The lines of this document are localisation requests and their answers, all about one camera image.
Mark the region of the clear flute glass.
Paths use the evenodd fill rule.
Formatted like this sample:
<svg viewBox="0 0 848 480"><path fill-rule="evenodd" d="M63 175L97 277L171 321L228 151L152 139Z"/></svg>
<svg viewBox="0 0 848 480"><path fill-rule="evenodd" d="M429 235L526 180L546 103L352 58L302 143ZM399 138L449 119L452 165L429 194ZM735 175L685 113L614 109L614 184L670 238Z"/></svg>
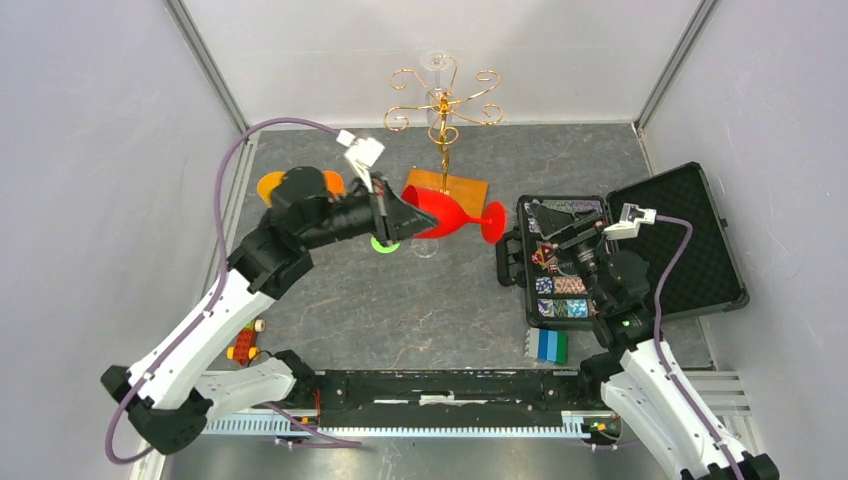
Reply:
<svg viewBox="0 0 848 480"><path fill-rule="evenodd" d="M433 258L439 249L439 242L436 239L415 238L410 244L410 250L419 259Z"/></svg>

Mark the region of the green wine glass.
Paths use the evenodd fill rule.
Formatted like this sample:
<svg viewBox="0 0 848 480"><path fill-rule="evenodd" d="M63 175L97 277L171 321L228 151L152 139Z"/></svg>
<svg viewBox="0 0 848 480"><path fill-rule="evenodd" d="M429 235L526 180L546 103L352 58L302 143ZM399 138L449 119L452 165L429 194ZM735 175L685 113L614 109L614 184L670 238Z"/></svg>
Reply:
<svg viewBox="0 0 848 480"><path fill-rule="evenodd" d="M397 251L401 246L399 242L392 242L389 245L384 245L378 241L376 237L371 238L370 245L379 254L391 254Z"/></svg>

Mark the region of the red wine glass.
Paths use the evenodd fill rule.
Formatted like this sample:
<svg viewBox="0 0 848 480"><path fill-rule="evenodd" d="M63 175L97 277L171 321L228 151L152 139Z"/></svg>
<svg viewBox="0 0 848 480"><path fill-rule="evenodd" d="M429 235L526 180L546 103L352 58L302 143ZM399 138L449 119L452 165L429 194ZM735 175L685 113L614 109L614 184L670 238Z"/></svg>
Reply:
<svg viewBox="0 0 848 480"><path fill-rule="evenodd" d="M410 185L404 189L401 198L437 220L435 227L416 234L416 238L447 237L473 223L480 226L482 238L487 243L496 244L503 237L508 223L507 210L498 201L489 203L479 217L472 217L457 200L436 190Z"/></svg>

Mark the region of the clear glass back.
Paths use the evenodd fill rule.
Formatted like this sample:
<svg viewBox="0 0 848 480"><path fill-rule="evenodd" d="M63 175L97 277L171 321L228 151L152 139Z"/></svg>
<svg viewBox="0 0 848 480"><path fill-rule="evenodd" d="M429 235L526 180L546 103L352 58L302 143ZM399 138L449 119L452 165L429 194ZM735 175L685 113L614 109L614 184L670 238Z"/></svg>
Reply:
<svg viewBox="0 0 848 480"><path fill-rule="evenodd" d="M457 72L455 58L445 50L426 52L420 61L425 87L426 119L428 126L438 135L446 129L454 116L452 87Z"/></svg>

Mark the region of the yellow wine glass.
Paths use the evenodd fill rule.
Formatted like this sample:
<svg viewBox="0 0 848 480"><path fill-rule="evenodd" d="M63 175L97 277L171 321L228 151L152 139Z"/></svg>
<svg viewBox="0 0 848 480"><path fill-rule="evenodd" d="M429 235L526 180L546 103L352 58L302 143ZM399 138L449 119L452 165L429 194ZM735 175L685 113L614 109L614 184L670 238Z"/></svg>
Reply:
<svg viewBox="0 0 848 480"><path fill-rule="evenodd" d="M256 186L257 194L267 207L271 207L271 194L278 186L281 185L284 177L284 171L274 171L265 174L258 181Z"/></svg>

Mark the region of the orange wine glass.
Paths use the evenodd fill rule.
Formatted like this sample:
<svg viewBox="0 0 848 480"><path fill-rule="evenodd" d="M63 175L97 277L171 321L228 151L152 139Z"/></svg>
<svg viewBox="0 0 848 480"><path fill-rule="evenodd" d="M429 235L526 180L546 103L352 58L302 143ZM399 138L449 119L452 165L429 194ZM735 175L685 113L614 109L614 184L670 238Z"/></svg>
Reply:
<svg viewBox="0 0 848 480"><path fill-rule="evenodd" d="M336 171L323 171L325 186L327 191L334 197L343 196L346 194L346 185L343 177Z"/></svg>

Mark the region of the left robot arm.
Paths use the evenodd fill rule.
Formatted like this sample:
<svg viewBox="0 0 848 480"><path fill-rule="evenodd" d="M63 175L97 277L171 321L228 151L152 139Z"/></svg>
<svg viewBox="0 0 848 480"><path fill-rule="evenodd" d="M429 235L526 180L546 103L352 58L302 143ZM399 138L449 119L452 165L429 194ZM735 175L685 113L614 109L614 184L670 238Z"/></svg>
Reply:
<svg viewBox="0 0 848 480"><path fill-rule="evenodd" d="M251 320L278 301L313 267L315 248L369 235L386 244L436 226L436 218L394 193L374 174L332 193L314 167L285 172L267 191L258 226L225 259L212 290L148 355L113 365L101 381L149 447L169 455L193 442L212 421L266 402L306 405L313 371L292 351L218 375L211 362Z"/></svg>

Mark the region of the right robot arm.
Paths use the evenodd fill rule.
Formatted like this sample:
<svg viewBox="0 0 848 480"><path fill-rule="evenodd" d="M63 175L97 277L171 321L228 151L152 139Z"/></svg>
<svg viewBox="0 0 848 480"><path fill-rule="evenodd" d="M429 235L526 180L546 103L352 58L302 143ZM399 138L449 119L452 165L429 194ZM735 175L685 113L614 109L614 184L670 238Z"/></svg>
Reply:
<svg viewBox="0 0 848 480"><path fill-rule="evenodd" d="M596 312L593 331L606 351L581 363L580 400L618 414L670 479L779 478L769 455L751 453L726 430L663 336L662 290L693 225L632 203L616 223L600 212L563 212L538 202L529 211L542 237L570 258ZM635 238L642 226L657 222L682 227L684 236L652 285L646 260L628 250L608 252L605 245Z"/></svg>

